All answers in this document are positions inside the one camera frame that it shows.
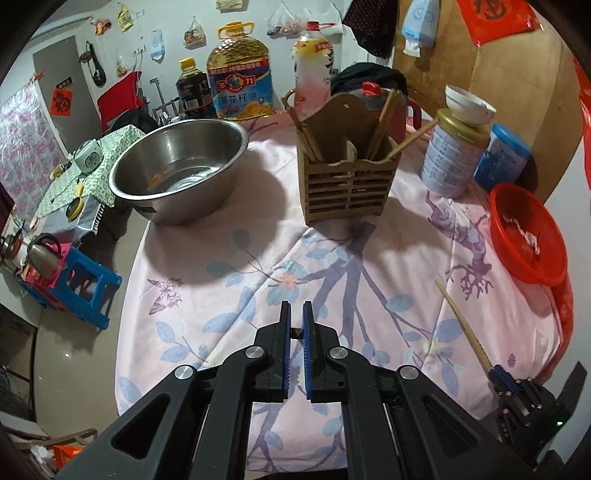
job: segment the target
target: soy sauce bottle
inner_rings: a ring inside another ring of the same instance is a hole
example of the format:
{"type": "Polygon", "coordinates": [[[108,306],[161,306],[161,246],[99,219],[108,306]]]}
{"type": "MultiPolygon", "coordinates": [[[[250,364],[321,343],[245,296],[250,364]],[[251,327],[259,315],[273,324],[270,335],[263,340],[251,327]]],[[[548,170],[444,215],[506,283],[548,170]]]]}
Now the soy sauce bottle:
{"type": "Polygon", "coordinates": [[[181,76],[177,82],[180,106],[187,118],[217,118],[207,75],[195,66],[192,57],[180,61],[181,76]]]}

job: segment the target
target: chopstick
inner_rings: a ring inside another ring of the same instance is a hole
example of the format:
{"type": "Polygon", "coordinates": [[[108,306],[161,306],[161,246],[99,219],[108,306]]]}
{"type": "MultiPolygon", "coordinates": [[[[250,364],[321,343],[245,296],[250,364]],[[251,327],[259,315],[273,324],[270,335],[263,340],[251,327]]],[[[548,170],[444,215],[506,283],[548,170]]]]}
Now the chopstick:
{"type": "Polygon", "coordinates": [[[435,119],[435,120],[431,120],[426,125],[423,125],[415,133],[413,133],[406,140],[404,140],[404,142],[402,142],[399,146],[395,147],[394,150],[392,150],[388,154],[388,156],[386,157],[386,160],[390,160],[391,158],[394,158],[396,155],[398,155],[398,153],[400,153],[402,150],[404,150],[407,146],[409,146],[414,141],[418,140],[420,137],[422,137],[427,132],[427,130],[429,130],[430,128],[433,128],[438,123],[439,123],[439,120],[435,119]]]}
{"type": "Polygon", "coordinates": [[[397,102],[395,98],[400,95],[399,90],[390,90],[388,97],[386,98],[386,102],[382,107],[382,111],[379,114],[379,123],[376,129],[374,130],[374,134],[372,135],[371,140],[369,141],[368,152],[365,158],[372,161],[374,157],[378,154],[379,146],[384,139],[384,134],[387,135],[387,125],[392,113],[394,113],[394,109],[397,106],[397,102]]]}
{"type": "Polygon", "coordinates": [[[460,312],[460,309],[457,307],[456,303],[447,293],[445,286],[443,285],[443,283],[441,283],[441,280],[436,279],[435,285],[437,285],[437,288],[439,288],[439,291],[441,291],[443,297],[447,300],[447,303],[453,310],[453,313],[456,315],[457,321],[460,322],[460,326],[462,327],[462,330],[464,330],[464,334],[468,339],[468,343],[472,347],[472,350],[474,350],[474,353],[476,354],[476,357],[478,358],[478,361],[480,362],[480,365],[482,366],[484,373],[488,376],[488,373],[493,369],[491,360],[488,358],[482,345],[478,341],[478,338],[474,334],[474,331],[470,327],[470,324],[468,324],[467,320],[465,319],[464,315],[462,315],[462,312],[460,312]]]}

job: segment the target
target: metal screw head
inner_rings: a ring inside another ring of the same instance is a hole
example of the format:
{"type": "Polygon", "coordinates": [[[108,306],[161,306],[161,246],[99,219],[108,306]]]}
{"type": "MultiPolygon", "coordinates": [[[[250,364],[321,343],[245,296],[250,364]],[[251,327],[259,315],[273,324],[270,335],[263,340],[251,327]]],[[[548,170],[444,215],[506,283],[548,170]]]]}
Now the metal screw head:
{"type": "Polygon", "coordinates": [[[246,356],[248,358],[259,358],[262,357],[263,353],[265,353],[265,351],[261,346],[253,345],[246,349],[246,356]]]}
{"type": "Polygon", "coordinates": [[[186,380],[193,376],[193,369],[188,365],[183,365],[174,371],[174,376],[179,380],[186,380]]]}
{"type": "Polygon", "coordinates": [[[330,349],[330,356],[334,359],[341,360],[349,355],[349,352],[344,346],[336,346],[330,349]]]}
{"type": "Polygon", "coordinates": [[[405,380],[414,380],[418,377],[418,370],[410,365],[400,369],[400,376],[405,380]]]}

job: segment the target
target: red plastic basin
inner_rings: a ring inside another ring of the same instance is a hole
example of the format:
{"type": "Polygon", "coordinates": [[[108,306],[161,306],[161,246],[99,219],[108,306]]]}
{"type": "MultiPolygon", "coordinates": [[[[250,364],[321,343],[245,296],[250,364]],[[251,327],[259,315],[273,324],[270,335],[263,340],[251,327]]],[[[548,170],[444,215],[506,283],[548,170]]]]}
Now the red plastic basin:
{"type": "Polygon", "coordinates": [[[567,255],[564,239],[544,205],[530,192],[510,183],[500,183],[491,191],[491,238],[505,268],[521,281],[560,285],[566,277],[567,255]],[[538,237],[540,254],[526,243],[514,223],[538,237]]]}

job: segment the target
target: dish rack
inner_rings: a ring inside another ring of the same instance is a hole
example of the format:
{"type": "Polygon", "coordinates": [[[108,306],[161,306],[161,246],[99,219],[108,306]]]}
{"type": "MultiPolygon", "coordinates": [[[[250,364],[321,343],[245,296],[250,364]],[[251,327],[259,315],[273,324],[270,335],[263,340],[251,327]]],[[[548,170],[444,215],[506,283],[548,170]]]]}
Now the dish rack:
{"type": "Polygon", "coordinates": [[[332,97],[317,112],[300,122],[287,104],[298,129],[298,180],[304,220],[363,215],[381,215],[388,199],[400,154],[387,155],[397,146],[385,135],[375,158],[356,158],[365,154],[377,128],[378,118],[363,102],[348,93],[332,97]]]}

